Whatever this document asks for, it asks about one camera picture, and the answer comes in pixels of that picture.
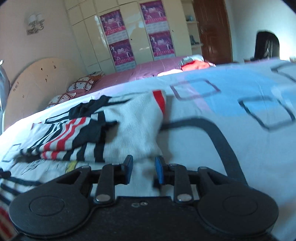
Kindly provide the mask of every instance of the wall sconce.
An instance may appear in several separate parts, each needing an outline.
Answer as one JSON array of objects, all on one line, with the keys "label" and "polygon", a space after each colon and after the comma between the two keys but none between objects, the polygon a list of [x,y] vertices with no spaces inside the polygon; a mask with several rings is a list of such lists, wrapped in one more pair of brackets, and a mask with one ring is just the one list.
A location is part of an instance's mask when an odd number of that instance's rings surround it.
[{"label": "wall sconce", "polygon": [[44,29],[44,19],[42,18],[41,14],[31,15],[28,19],[29,22],[29,29],[27,29],[27,35],[36,34],[40,30]]}]

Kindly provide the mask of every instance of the silver bolt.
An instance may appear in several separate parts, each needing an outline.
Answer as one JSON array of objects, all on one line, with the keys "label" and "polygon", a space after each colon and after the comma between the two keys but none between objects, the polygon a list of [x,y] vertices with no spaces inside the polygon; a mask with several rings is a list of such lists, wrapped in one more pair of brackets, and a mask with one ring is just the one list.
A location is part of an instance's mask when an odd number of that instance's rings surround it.
[{"label": "silver bolt", "polygon": [[98,202],[107,202],[110,201],[111,197],[107,194],[100,194],[98,196],[96,196],[96,200]]},{"label": "silver bolt", "polygon": [[192,196],[189,194],[180,194],[177,196],[179,202],[188,202],[192,200]]},{"label": "silver bolt", "polygon": [[138,202],[134,202],[134,203],[131,204],[131,206],[132,206],[132,207],[139,207],[140,204],[139,204]]}]

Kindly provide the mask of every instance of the white wall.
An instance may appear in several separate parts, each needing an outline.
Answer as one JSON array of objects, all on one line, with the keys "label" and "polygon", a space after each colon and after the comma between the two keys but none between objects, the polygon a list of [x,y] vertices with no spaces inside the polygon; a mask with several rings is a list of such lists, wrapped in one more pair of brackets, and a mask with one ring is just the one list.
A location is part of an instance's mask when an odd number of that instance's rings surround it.
[{"label": "white wall", "polygon": [[[27,19],[38,13],[45,19],[44,29],[27,35]],[[10,82],[48,57],[70,59],[86,72],[63,0],[7,0],[0,8],[0,59]]]},{"label": "white wall", "polygon": [[232,16],[234,60],[254,56],[259,30],[269,30],[279,38],[281,59],[296,56],[296,14],[282,0],[226,0],[226,8]]}]

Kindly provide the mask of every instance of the wooden headboard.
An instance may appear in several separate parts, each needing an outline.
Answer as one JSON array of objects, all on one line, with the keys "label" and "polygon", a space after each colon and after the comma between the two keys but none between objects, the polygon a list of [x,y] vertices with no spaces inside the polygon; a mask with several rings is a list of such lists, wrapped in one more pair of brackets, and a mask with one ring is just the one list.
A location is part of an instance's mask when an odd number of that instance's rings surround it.
[{"label": "wooden headboard", "polygon": [[53,97],[65,93],[74,81],[85,75],[70,60],[45,58],[31,64],[20,74],[10,90],[2,130],[44,110]]}]

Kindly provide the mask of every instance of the chair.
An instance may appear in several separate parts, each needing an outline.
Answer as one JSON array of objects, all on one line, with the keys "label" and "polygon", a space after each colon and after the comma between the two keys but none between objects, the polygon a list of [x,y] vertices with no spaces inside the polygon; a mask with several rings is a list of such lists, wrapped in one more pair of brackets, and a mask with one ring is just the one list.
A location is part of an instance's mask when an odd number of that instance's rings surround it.
[{"label": "chair", "polygon": [[251,61],[279,57],[279,39],[268,31],[259,31],[256,38],[255,56]]}]

